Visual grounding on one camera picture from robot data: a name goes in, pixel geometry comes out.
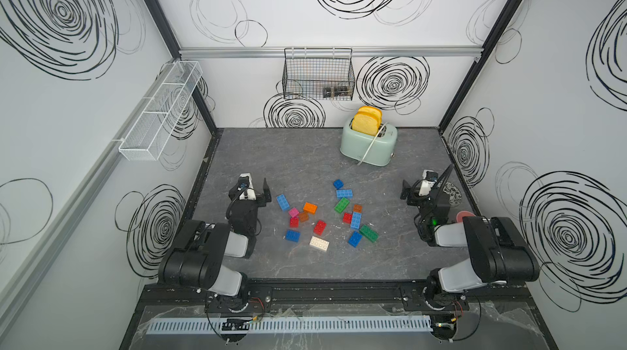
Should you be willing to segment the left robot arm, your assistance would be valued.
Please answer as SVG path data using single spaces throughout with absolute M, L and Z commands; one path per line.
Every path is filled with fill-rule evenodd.
M 183 225 L 159 265 L 160 284 L 248 302 L 247 275 L 227 268 L 223 260 L 251 257 L 262 229 L 258 211 L 272 201 L 272 193 L 266 180 L 257 191 L 251 174 L 243 173 L 228 197 L 224 222 L 189 220 Z

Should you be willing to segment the blue rectangular brick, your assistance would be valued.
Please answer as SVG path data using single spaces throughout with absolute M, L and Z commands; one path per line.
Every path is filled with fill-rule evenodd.
M 289 242 L 299 242 L 300 240 L 300 232 L 294 231 L 294 230 L 287 230 L 287 232 L 285 233 L 284 238 L 289 241 Z

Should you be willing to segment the white rectangular brick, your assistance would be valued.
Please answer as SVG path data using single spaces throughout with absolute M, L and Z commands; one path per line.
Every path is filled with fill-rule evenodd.
M 328 247 L 329 247 L 330 243 L 320 237 L 311 237 L 310 239 L 310 246 L 317 249 L 317 250 L 322 250 L 322 251 L 327 251 Z

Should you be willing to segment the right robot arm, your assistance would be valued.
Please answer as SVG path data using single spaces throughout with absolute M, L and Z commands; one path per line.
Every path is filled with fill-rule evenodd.
M 420 239 L 431 247 L 462 247 L 469 253 L 468 259 L 429 274 L 425 298 L 536 281 L 540 264 L 511 219 L 471 214 L 461 221 L 449 220 L 451 203 L 444 186 L 452 170 L 447 167 L 441 175 L 426 171 L 416 182 L 402 184 L 400 198 L 418 209 L 413 222 Z

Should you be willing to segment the red rectangular brick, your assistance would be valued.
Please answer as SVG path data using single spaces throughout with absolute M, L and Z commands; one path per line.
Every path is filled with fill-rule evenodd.
M 313 233 L 318 236 L 322 236 L 326 227 L 327 227 L 327 223 L 324 222 L 323 220 L 319 220 L 314 226 Z

